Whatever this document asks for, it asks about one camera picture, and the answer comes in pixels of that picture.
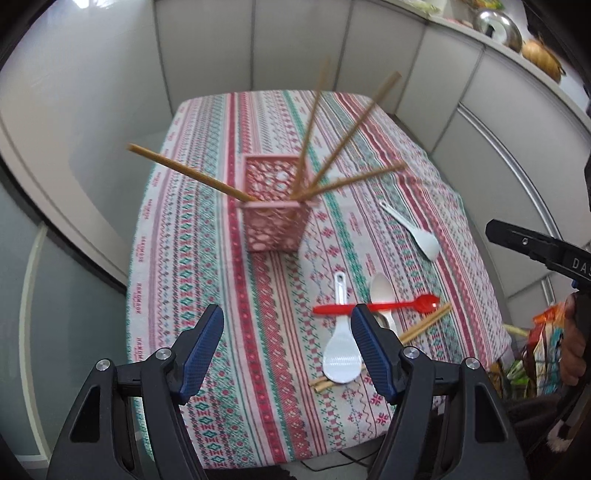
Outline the person's right hand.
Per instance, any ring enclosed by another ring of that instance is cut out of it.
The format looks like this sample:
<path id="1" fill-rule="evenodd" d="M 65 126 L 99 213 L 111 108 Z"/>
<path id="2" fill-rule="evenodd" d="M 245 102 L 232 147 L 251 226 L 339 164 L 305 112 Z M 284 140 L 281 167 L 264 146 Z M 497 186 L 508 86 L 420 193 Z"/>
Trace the person's right hand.
<path id="1" fill-rule="evenodd" d="M 586 371 L 583 359 L 586 340 L 575 322 L 576 295 L 571 294 L 564 304 L 564 331 L 561 344 L 560 375 L 562 382 L 576 386 Z"/>

